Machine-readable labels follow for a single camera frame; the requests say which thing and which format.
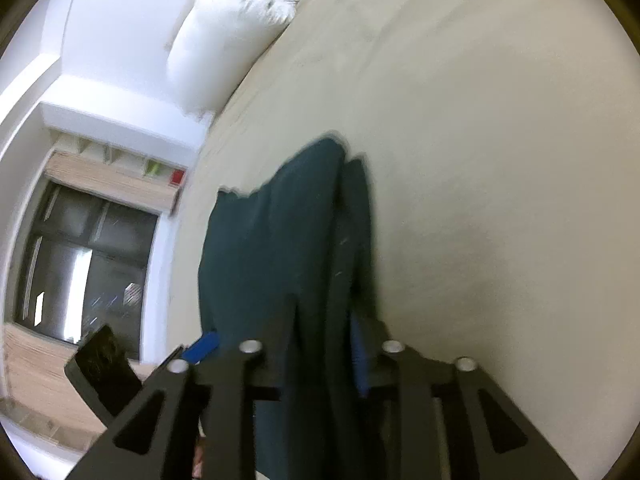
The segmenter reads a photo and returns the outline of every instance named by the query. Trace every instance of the red object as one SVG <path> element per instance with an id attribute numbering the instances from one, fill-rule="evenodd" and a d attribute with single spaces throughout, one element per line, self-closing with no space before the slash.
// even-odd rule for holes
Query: red object
<path id="1" fill-rule="evenodd" d="M 180 183 L 182 182 L 183 177 L 184 177 L 184 170 L 174 170 L 174 172 L 171 174 L 170 183 L 173 184 L 174 186 L 180 186 Z"/>

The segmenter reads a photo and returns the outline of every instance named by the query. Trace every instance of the triangular cutout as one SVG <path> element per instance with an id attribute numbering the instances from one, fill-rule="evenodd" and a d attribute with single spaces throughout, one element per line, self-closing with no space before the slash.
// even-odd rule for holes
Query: triangular cutout
<path id="1" fill-rule="evenodd" d="M 138 455 L 144 455 L 151 448 L 151 441 L 156 432 L 158 418 L 164 403 L 164 393 L 156 392 L 116 435 L 113 443 L 121 449 L 128 449 Z"/>
<path id="2" fill-rule="evenodd" d="M 478 390 L 491 444 L 496 453 L 506 453 L 527 443 L 527 435 L 511 420 L 500 404 L 486 391 Z"/>

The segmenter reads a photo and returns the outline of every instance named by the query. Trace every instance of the screw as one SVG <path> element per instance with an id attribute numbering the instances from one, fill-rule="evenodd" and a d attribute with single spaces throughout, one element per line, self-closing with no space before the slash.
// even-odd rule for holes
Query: screw
<path id="1" fill-rule="evenodd" d="M 184 359 L 173 359 L 166 366 L 166 369 L 172 374 L 182 374 L 189 369 L 189 363 Z"/>
<path id="2" fill-rule="evenodd" d="M 262 350 L 262 343 L 257 339 L 247 339 L 240 343 L 239 348 L 243 354 L 256 354 Z"/>
<path id="3" fill-rule="evenodd" d="M 404 345 L 395 339 L 389 339 L 382 343 L 382 349 L 388 354 L 398 354 L 404 350 Z"/>
<path id="4" fill-rule="evenodd" d="M 461 372 L 473 372 L 478 368 L 478 363 L 471 357 L 459 357 L 456 359 L 456 368 Z"/>

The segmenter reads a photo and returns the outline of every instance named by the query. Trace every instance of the dark green cloth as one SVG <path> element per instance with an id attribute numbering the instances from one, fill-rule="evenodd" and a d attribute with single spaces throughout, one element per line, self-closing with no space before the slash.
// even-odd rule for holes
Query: dark green cloth
<path id="1" fill-rule="evenodd" d="M 258 471 L 270 480 L 373 478 L 351 377 L 349 313 L 375 317 L 364 162 L 327 136 L 249 196 L 220 190 L 198 273 L 204 332 L 221 350 L 297 308 L 302 368 L 281 402 L 256 405 Z"/>

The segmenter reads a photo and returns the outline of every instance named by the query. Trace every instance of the mattress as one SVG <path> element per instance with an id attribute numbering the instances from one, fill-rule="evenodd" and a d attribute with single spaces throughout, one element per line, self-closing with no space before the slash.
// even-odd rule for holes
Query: mattress
<path id="1" fill-rule="evenodd" d="M 168 345 L 200 334 L 218 188 L 337 130 L 367 157 L 392 335 L 478 359 L 600 479 L 640 419 L 639 125 L 640 59 L 602 0 L 302 0 L 189 177 Z"/>

